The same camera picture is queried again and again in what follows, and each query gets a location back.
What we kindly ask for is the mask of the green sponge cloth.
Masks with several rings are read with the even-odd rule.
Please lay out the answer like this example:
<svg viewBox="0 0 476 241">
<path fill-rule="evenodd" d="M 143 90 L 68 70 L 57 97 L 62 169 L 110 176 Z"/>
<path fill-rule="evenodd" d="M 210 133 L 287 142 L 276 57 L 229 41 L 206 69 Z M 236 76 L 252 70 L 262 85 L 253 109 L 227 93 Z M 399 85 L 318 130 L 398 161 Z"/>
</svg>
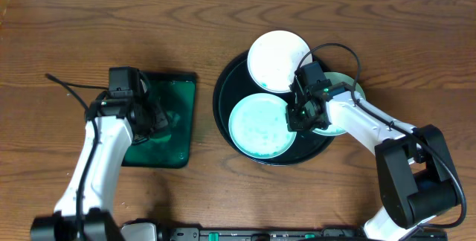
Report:
<svg viewBox="0 0 476 241">
<path fill-rule="evenodd" d="M 149 140 L 156 143 L 169 141 L 180 123 L 181 115 L 178 112 L 166 111 L 157 117 Z"/>
</svg>

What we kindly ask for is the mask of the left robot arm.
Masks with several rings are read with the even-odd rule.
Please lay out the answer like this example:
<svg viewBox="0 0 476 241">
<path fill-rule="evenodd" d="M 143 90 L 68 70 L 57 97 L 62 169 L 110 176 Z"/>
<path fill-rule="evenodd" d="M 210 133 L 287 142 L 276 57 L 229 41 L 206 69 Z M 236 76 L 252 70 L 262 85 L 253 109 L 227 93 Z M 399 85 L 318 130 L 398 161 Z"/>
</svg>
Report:
<svg viewBox="0 0 476 241">
<path fill-rule="evenodd" d="M 123 227 L 112 218 L 118 176 L 138 135 L 167 127 L 158 101 L 95 100 L 86 111 L 86 136 L 70 183 L 50 216 L 34 219 L 32 240 L 158 240 L 158 226 L 137 221 Z"/>
</svg>

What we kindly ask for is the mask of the teal plate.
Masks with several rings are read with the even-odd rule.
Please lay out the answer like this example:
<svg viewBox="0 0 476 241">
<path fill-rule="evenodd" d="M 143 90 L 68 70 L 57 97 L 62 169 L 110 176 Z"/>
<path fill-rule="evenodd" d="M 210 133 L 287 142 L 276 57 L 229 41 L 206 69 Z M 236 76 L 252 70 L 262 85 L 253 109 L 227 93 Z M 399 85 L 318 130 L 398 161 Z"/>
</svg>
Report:
<svg viewBox="0 0 476 241">
<path fill-rule="evenodd" d="M 257 159 L 276 158 L 294 143 L 297 133 L 288 130 L 287 103 L 268 93 L 241 99 L 228 119 L 231 140 L 239 151 Z"/>
<path fill-rule="evenodd" d="M 325 78 L 329 79 L 333 85 L 335 85 L 336 83 L 341 83 L 341 82 L 352 85 L 354 81 L 352 77 L 349 77 L 346 74 L 342 74 L 339 72 L 324 72 L 324 76 Z M 364 90 L 359 84 L 356 85 L 356 91 L 361 95 L 362 98 L 364 99 L 366 98 Z M 322 136 L 330 136 L 330 137 L 343 135 L 346 133 L 345 130 L 334 125 L 329 125 L 327 129 L 315 128 L 313 132 Z"/>
</svg>

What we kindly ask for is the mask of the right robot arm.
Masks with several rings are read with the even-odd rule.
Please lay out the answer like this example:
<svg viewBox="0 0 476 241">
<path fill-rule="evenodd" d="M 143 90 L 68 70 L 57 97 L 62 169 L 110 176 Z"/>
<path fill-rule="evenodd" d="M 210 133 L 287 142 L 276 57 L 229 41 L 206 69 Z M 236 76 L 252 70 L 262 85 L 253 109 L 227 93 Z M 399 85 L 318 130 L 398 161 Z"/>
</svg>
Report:
<svg viewBox="0 0 476 241">
<path fill-rule="evenodd" d="M 417 128 L 368 103 L 353 86 L 294 82 L 294 103 L 286 108 L 291 131 L 337 126 L 374 154 L 382 208 L 364 224 L 371 240 L 406 240 L 449 209 L 460 206 L 453 228 L 466 216 L 466 197 L 442 132 Z"/>
</svg>

